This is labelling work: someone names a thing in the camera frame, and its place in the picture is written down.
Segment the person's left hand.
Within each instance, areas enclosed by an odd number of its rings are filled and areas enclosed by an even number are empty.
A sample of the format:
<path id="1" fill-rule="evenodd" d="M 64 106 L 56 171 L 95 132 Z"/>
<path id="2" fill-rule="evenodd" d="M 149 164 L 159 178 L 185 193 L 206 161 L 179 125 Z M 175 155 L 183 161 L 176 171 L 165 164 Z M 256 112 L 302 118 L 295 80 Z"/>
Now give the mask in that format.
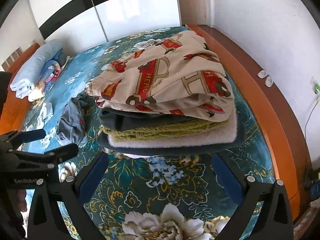
<path id="1" fill-rule="evenodd" d="M 20 189 L 17 191 L 17 204 L 16 207 L 18 211 L 26 212 L 27 211 L 27 202 L 25 200 L 27 192 L 25 189 Z"/>

